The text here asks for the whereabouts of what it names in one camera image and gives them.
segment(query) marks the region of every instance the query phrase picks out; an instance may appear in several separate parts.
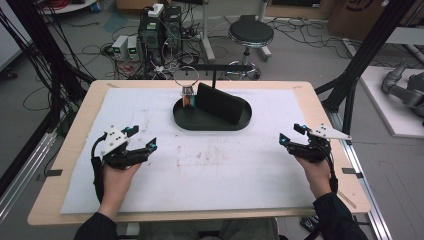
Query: white paper sheet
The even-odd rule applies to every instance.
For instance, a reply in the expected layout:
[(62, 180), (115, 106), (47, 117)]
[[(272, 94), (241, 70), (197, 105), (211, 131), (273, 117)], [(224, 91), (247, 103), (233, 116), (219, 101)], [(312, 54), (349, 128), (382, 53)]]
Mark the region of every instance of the white paper sheet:
[[(203, 211), (312, 207), (303, 169), (278, 142), (307, 137), (293, 130), (304, 118), (291, 90), (228, 90), (252, 107), (240, 131), (187, 131), (172, 108), (179, 89), (110, 89), (77, 161), (61, 213), (92, 213), (99, 207), (90, 151), (111, 125), (139, 125), (128, 150), (157, 137), (158, 150), (135, 175), (121, 212)], [(96, 149), (100, 155), (102, 143)]]

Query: floor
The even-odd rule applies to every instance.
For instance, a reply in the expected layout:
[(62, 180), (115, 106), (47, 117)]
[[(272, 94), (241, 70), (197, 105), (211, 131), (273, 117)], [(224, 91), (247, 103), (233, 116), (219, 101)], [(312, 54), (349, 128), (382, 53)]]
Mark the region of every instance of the floor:
[[(121, 34), (134, 34), (138, 26), (138, 15), (115, 11), (114, 7), (95, 14), (88, 10), (60, 16), (63, 30), (81, 62), (97, 79), (113, 79), (110, 61), (98, 56), (100, 46), (110, 43)], [(216, 55), (216, 64), (227, 64), (239, 60), (243, 48), (229, 40), (227, 30), (229, 21), (234, 18), (214, 18), (209, 21), (211, 45)], [(274, 26), (275, 37), (269, 49), (272, 57), (267, 62), (256, 53), (251, 61), (262, 70), (262, 80), (308, 81), (314, 87), (338, 77), (349, 64), (349, 54), (344, 45), (329, 36), (326, 23), (320, 21), (281, 20)], [(324, 47), (320, 38), (332, 39)], [(306, 39), (309, 44), (301, 43)], [(422, 68), (401, 46), (386, 45), (375, 58), (372, 65), (394, 66), (403, 59), (410, 65)], [(0, 77), (0, 174), (13, 161), (35, 128), (44, 118), (48, 107), (47, 91), (37, 79), (35, 71), (24, 56), (18, 57), (11, 65), (18, 73), (16, 79)], [(201, 73), (202, 79), (211, 75)], [(383, 217), (393, 239), (424, 238), (424, 193), (419, 187), (424, 171), (423, 139), (392, 137), (383, 120), (373, 106), (361, 84), (357, 86), (351, 135), (353, 145), (364, 169)], [(59, 149), (63, 137), (58, 137), (49, 155), (37, 170), (41, 174), (48, 161)], [(34, 177), (15, 203), (6, 219), (0, 224), (1, 239), (72, 239), (78, 226), (33, 227), (26, 219), (43, 183)], [(365, 216), (358, 216), (366, 222)], [(279, 218), (279, 230), (289, 239), (302, 239), (306, 230), (299, 225), (299, 218)], [(119, 225), (122, 233), (125, 224)], [(369, 239), (375, 239), (369, 226), (363, 226)]]

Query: electronic equipment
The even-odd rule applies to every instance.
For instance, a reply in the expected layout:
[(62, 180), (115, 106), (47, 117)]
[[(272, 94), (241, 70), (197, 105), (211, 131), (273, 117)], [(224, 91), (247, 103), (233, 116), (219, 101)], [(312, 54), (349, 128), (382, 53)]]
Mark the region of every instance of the electronic equipment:
[(137, 36), (128, 37), (128, 55), (130, 61), (138, 62), (141, 59), (141, 46)]
[(182, 50), (182, 34), (181, 34), (181, 7), (168, 6), (165, 8), (164, 23), (166, 28), (166, 38), (168, 49), (171, 52)]
[(162, 17), (163, 13), (159, 17), (149, 17), (147, 14), (143, 14), (138, 28), (144, 59), (147, 64), (153, 66), (162, 66), (164, 62), (162, 50), (165, 32)]
[(112, 50), (117, 61), (125, 61), (128, 57), (128, 36), (119, 36), (113, 43)]

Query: sleeve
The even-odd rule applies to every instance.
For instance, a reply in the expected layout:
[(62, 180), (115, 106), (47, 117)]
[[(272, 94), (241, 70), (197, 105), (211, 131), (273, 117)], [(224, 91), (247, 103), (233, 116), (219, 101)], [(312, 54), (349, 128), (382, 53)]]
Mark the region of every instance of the sleeve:
[(101, 213), (94, 213), (81, 225), (74, 240), (117, 240), (116, 223)]
[(344, 203), (334, 193), (328, 193), (314, 202), (321, 233), (326, 240), (362, 240), (367, 236)]

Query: black oval tray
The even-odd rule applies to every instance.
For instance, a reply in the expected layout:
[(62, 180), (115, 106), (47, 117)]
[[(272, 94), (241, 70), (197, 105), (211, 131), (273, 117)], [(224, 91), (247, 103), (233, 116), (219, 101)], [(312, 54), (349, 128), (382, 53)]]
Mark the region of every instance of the black oval tray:
[(199, 108), (183, 107), (182, 99), (178, 100), (173, 108), (174, 121), (183, 129), (192, 131), (237, 131), (249, 125), (252, 117), (252, 108), (246, 102), (240, 121), (231, 124), (222, 118), (212, 115)]

